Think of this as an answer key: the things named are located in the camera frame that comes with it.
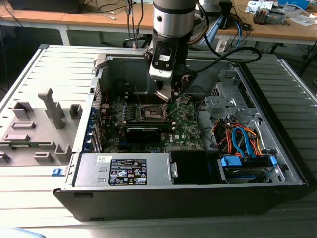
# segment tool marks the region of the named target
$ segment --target power supply label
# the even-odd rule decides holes
[[[109,184],[147,185],[147,160],[111,160]]]

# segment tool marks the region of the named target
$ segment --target electronic device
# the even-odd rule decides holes
[[[8,2],[14,10],[79,13],[85,0],[8,0]]]
[[[309,0],[279,0],[278,4],[280,5],[286,5],[286,3],[288,2],[289,5],[296,5],[300,8],[302,8],[303,10],[306,10],[310,1]]]
[[[275,9],[269,10],[258,7],[258,10],[253,16],[253,22],[259,25],[264,25],[266,23],[283,25],[284,21],[285,14]]]

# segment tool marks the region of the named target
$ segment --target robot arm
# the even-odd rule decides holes
[[[154,0],[153,48],[145,52],[150,77],[171,85],[171,99],[186,91],[196,75],[186,67],[197,0]]]

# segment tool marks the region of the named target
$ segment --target black cable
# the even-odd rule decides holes
[[[231,43],[228,44],[227,49],[224,49],[224,52],[227,52],[227,50],[228,50],[229,48],[230,48],[230,50],[232,50],[232,44],[233,44],[234,40],[236,39],[236,37],[238,36],[238,34],[239,34],[239,30],[238,30],[237,34],[233,37]]]
[[[105,6],[113,6],[113,5],[117,5],[121,0],[118,0],[116,3],[111,3],[111,4],[104,4],[104,5],[101,5],[99,7],[97,7],[98,11],[100,11],[101,8],[105,7]]]
[[[141,22],[143,20],[143,15],[144,15],[144,10],[143,10],[143,0],[141,0],[141,18],[139,20],[139,23],[138,23],[138,26],[137,26],[137,29],[135,31],[135,34],[136,34],[136,44],[137,44],[137,47],[138,47],[138,35],[139,35],[139,29],[140,29],[140,25],[141,25]]]
[[[304,52],[304,54],[306,54],[306,55],[309,54],[309,52],[307,53],[307,52],[305,51],[305,50],[308,50],[308,49],[304,48],[305,50],[303,50],[303,49],[302,49],[303,46],[301,46],[301,45],[299,45],[299,44],[297,44],[297,46],[298,46],[298,48],[299,48],[302,52]]]
[[[199,4],[199,1],[198,1],[197,5],[198,5],[198,7],[200,6],[199,9],[200,9],[201,14],[203,14],[203,15],[206,17],[206,12],[205,12],[205,10],[201,7],[201,5]],[[216,59],[216,60],[215,60],[214,62],[212,62],[211,64],[209,64],[208,66],[206,66],[206,67],[204,67],[204,68],[202,68],[202,69],[200,69],[200,70],[198,70],[198,71],[195,71],[195,73],[200,73],[200,72],[202,72],[202,71],[205,71],[206,69],[212,67],[213,65],[215,65],[216,63],[218,63],[218,62],[221,61],[221,60],[225,60],[225,61],[229,61],[229,62],[234,62],[234,63],[252,63],[252,62],[258,61],[258,60],[261,59],[261,57],[262,57],[261,52],[260,52],[258,49],[254,48],[254,47],[239,47],[239,48],[236,48],[236,49],[234,49],[234,50],[232,50],[232,51],[229,51],[228,53],[225,53],[224,55],[221,55],[221,54],[219,54],[217,51],[215,51],[215,50],[211,47],[211,45],[210,45],[210,43],[209,43],[209,41],[208,41],[208,39],[207,39],[206,34],[204,35],[204,39],[205,39],[205,42],[206,42],[208,48],[209,48],[216,56],[218,56],[219,58]],[[233,54],[233,53],[235,53],[235,52],[242,51],[242,50],[248,50],[248,51],[255,52],[255,53],[258,54],[258,57],[255,58],[255,59],[250,59],[250,60],[228,59],[228,58],[227,58],[227,56],[229,56],[229,55],[231,55],[231,54]]]
[[[306,46],[303,46],[301,44],[297,44],[297,45],[303,47],[305,50],[308,50],[308,47],[306,47]]]
[[[315,41],[315,43],[314,43],[313,47],[311,48],[310,52],[308,53],[307,57],[311,54],[311,52],[313,52],[316,44],[317,44],[317,40]]]
[[[254,58],[254,59],[249,59],[249,60],[239,60],[239,59],[236,59],[234,60],[235,63],[252,63],[252,62],[256,62],[258,60],[261,59],[262,57],[262,54],[261,52],[257,49],[257,48],[254,48],[254,47],[249,47],[249,46],[244,46],[244,47],[239,47],[239,48],[235,48],[223,55],[221,55],[219,58],[217,58],[214,62],[212,62],[211,64],[207,65],[206,67],[200,69],[200,70],[197,70],[195,71],[195,73],[200,73],[200,72],[203,72],[205,71],[206,69],[209,69],[210,67],[214,66],[216,63],[218,63],[219,61],[221,60],[225,60],[225,61],[228,61],[228,58],[226,58],[227,56],[233,54],[233,53],[236,53],[238,51],[243,51],[243,50],[246,50],[246,51],[252,51],[252,52],[255,52],[258,54],[258,57]]]
[[[1,38],[1,44],[2,44],[2,50],[3,50],[3,59],[4,59],[4,67],[5,67],[5,75],[6,75],[6,81],[8,83],[8,90],[10,89],[10,85],[9,85],[9,78],[8,78],[8,68],[6,65],[6,57],[5,57],[5,50],[4,50],[4,43],[3,43],[3,38],[2,38],[2,28],[0,27],[0,38]]]
[[[245,41],[245,42],[244,42],[244,44],[241,45],[241,46],[246,46],[247,41],[248,41],[248,36],[249,36],[250,30],[249,30],[249,31],[245,30],[245,31],[246,31],[246,36],[245,36],[245,38],[243,38],[242,41],[240,41],[240,43],[242,43],[242,42],[244,42],[244,41]],[[234,45],[231,45],[231,48],[234,47],[234,46],[236,46],[237,44],[238,44],[238,42],[236,42]]]
[[[130,27],[129,27],[129,15],[127,15],[127,24],[128,24],[128,33],[129,33],[130,47],[132,48],[131,34],[130,34]]]
[[[204,129],[202,129],[201,131],[203,131],[203,130],[207,130],[207,129],[212,130],[212,128],[211,128],[211,127],[205,127],[205,128],[204,128]]]
[[[8,8],[6,8],[6,5],[5,5],[5,2],[4,2],[4,1],[3,1],[3,5],[4,5],[4,8],[6,9],[6,11],[13,17],[13,19],[14,19],[21,27],[23,27],[22,24],[12,15],[12,13],[9,12]]]
[[[196,124],[197,124],[197,127],[198,127],[198,130],[199,130],[199,131],[201,131],[201,130],[200,130],[199,124],[198,124],[198,116],[199,116],[200,108],[202,108],[203,103],[204,103],[204,101],[202,100],[202,103],[200,103],[200,105],[199,105],[199,107],[198,107],[198,111],[197,111],[197,113],[196,113]]]
[[[232,8],[233,8],[234,12],[236,13],[235,16],[237,17],[239,25],[242,26],[242,23],[243,23],[242,19],[240,18],[240,16],[238,16],[237,10],[234,8],[234,6],[232,6]]]
[[[206,93],[206,91],[205,91],[201,86],[198,86],[198,85],[191,86],[191,87],[187,90],[186,94],[188,94],[188,91],[189,91],[191,88],[199,88],[199,89],[200,89],[205,95],[207,95],[207,96],[209,96],[209,94],[210,94],[210,93]]]
[[[84,5],[88,5],[88,4],[91,3],[92,1],[94,1],[94,0],[90,0],[90,1],[86,2]]]
[[[99,12],[99,8],[98,8],[98,0],[96,0],[96,9]]]
[[[135,31],[134,31],[134,12],[133,12],[133,5],[132,5],[132,0],[129,0],[129,6],[130,6],[130,9],[131,9],[131,12],[132,12],[132,29],[133,29],[133,47],[134,47],[134,44],[135,44]]]
[[[198,8],[199,8],[199,11],[200,11],[201,16],[203,16],[204,19],[205,19],[205,21],[206,21],[206,25],[209,26],[209,19],[208,19],[208,17],[207,17],[207,14],[206,14],[204,8],[200,5],[200,2],[199,2],[199,1],[197,1],[197,6],[198,6]]]
[[[246,60],[246,61],[240,60],[240,59],[228,59],[228,58],[226,58],[226,56],[223,57],[224,55],[219,54],[217,51],[215,51],[215,50],[211,47],[210,43],[208,42],[208,39],[207,39],[206,35],[204,35],[204,38],[205,38],[205,41],[206,41],[206,44],[207,44],[208,48],[209,48],[216,56],[222,58],[222,59],[225,60],[225,61],[229,61],[229,62],[233,62],[233,63],[251,63],[251,62],[258,61],[258,60],[261,59],[261,57],[262,57],[261,52],[260,52],[258,49],[254,48],[254,47],[239,47],[239,48],[236,48],[236,49],[234,49],[234,50],[232,50],[232,51],[229,51],[228,53],[225,53],[224,55],[226,55],[226,56],[227,56],[227,55],[231,55],[231,54],[232,54],[231,52],[234,53],[234,52],[237,52],[237,49],[243,48],[243,49],[245,49],[245,50],[249,50],[249,51],[256,52],[256,53],[258,54],[258,57],[257,57],[256,59]]]
[[[88,4],[91,3],[92,1],[94,1],[94,0],[90,0],[90,1],[88,1],[87,3],[84,4],[84,8],[85,8],[87,11],[91,12],[91,13],[107,13],[107,12],[117,11],[117,10],[119,10],[119,9],[125,8],[125,6],[121,6],[121,7],[118,7],[118,8],[115,8],[115,9],[111,9],[111,10],[107,10],[107,11],[100,11],[101,8],[103,8],[103,7],[105,7],[105,6],[117,5],[117,4],[121,1],[121,0],[118,0],[116,3],[104,4],[104,5],[102,5],[102,6],[99,6],[99,7],[97,8],[97,11],[91,11],[90,9],[88,9],[88,8],[86,7],[86,5],[88,5]]]

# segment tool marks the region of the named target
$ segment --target wooden desk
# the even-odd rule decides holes
[[[98,0],[98,5],[117,2],[116,0]],[[253,23],[253,14],[245,13],[246,4],[248,0],[234,0],[235,8],[238,15],[245,23],[252,25],[252,30],[248,36],[250,41],[264,41],[264,42],[280,42],[291,44],[313,44],[317,39],[317,26],[311,25],[308,27],[302,26],[289,19],[285,21],[284,25],[256,25]],[[116,15],[111,15],[116,18],[112,20],[97,13],[83,11],[81,14],[65,14],[58,12],[40,12],[40,11],[15,11],[10,4],[5,0],[8,10],[14,17],[25,27],[40,27],[53,28],[60,31],[64,45],[70,45],[68,39],[68,30],[85,30],[85,31],[99,31],[99,32],[127,32],[127,21],[124,8],[115,11]],[[124,3],[120,2],[115,6],[107,6],[103,10],[112,10]],[[96,9],[95,4],[92,4],[92,9]],[[141,16],[141,5],[135,4],[134,8],[134,24],[137,25]],[[316,6],[310,6],[308,11],[317,11]],[[141,34],[152,33],[152,15],[153,7],[151,4],[144,4],[144,18],[140,25]],[[0,23],[2,25],[19,26],[14,21],[12,16],[6,11],[3,6],[3,0],[0,0]],[[219,30],[217,38],[221,41],[233,39],[237,34],[234,26],[226,30]]]
[[[107,4],[115,3],[116,0],[107,0]],[[98,0],[98,5],[101,6],[102,3],[105,3],[105,0]],[[120,2],[115,6],[107,6],[104,7],[103,10],[112,10],[118,8],[120,6],[125,6],[125,2]],[[141,22],[141,29],[152,29],[153,27],[153,6],[152,4],[143,4],[144,7],[144,17]],[[134,4],[133,5],[134,12],[134,25],[138,24],[141,17],[141,5]],[[127,15],[124,11],[124,8],[115,11],[115,15],[107,14],[109,16],[114,16],[116,20],[104,17],[101,14],[91,13],[88,11],[84,11],[81,14],[65,14],[61,23],[66,25],[83,25],[83,26],[102,26],[102,27],[127,27]],[[130,26],[132,27],[132,18],[130,16]]]

